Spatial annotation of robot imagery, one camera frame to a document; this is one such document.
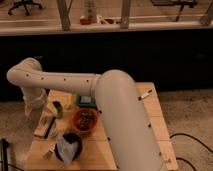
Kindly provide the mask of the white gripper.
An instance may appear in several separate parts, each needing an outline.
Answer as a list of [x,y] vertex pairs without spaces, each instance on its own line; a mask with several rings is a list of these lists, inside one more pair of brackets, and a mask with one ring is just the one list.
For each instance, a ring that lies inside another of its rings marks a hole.
[[51,113],[52,110],[48,107],[48,103],[47,102],[32,102],[32,101],[27,101],[25,103],[25,116],[29,117],[30,114],[35,111],[35,110],[41,110],[41,111],[45,111],[48,113]]

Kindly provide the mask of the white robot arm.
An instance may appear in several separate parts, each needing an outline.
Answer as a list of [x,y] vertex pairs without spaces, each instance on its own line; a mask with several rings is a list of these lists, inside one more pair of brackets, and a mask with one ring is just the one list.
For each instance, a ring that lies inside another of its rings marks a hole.
[[7,80],[20,87],[25,104],[35,108],[45,103],[47,89],[93,97],[118,171],[167,171],[140,91],[126,72],[44,72],[39,61],[26,58],[7,71]]

